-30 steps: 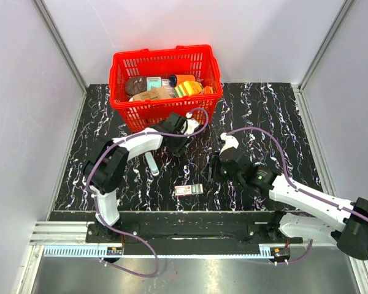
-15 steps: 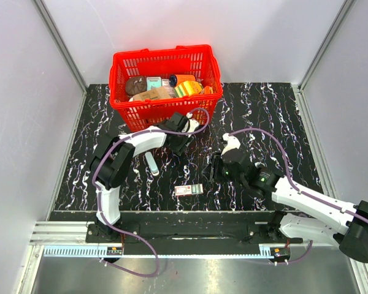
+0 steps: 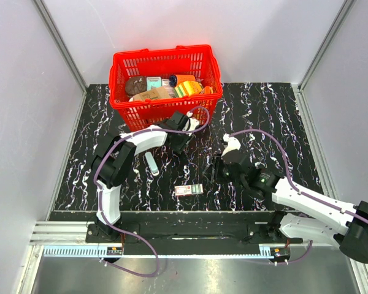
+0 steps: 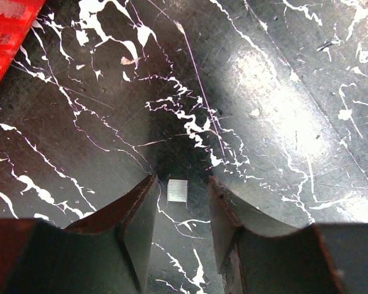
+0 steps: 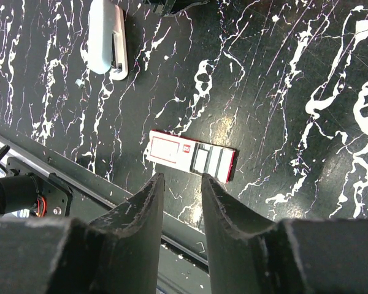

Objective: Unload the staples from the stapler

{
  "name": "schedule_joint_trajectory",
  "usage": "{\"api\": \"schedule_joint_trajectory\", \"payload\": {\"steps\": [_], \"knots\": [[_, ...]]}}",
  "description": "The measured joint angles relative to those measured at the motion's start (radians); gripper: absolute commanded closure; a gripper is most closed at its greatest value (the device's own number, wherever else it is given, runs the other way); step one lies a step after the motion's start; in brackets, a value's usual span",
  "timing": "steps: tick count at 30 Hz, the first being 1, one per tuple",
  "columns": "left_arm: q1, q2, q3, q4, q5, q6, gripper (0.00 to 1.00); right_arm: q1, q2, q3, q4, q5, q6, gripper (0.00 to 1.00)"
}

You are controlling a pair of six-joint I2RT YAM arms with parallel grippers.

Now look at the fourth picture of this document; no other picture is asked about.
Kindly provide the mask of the silver staple strip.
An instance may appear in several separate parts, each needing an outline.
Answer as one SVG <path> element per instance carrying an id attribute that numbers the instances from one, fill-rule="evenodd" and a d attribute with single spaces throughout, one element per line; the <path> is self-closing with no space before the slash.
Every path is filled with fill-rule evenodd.
<path id="1" fill-rule="evenodd" d="M 185 179 L 170 179 L 167 184 L 167 203 L 188 203 L 188 181 Z"/>

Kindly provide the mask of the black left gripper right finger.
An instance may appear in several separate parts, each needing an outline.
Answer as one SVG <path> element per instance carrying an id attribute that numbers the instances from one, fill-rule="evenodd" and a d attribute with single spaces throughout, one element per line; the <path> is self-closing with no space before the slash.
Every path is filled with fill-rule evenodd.
<path id="1" fill-rule="evenodd" d="M 217 271 L 226 293 L 368 293 L 368 224 L 296 228 L 209 178 Z"/>

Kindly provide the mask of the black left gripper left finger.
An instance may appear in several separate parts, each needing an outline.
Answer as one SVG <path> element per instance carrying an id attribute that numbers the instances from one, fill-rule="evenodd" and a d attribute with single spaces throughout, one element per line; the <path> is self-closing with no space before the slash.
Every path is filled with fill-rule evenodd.
<path id="1" fill-rule="evenodd" d="M 66 228 L 0 218 L 0 293 L 144 293 L 157 183 L 149 175 Z"/>

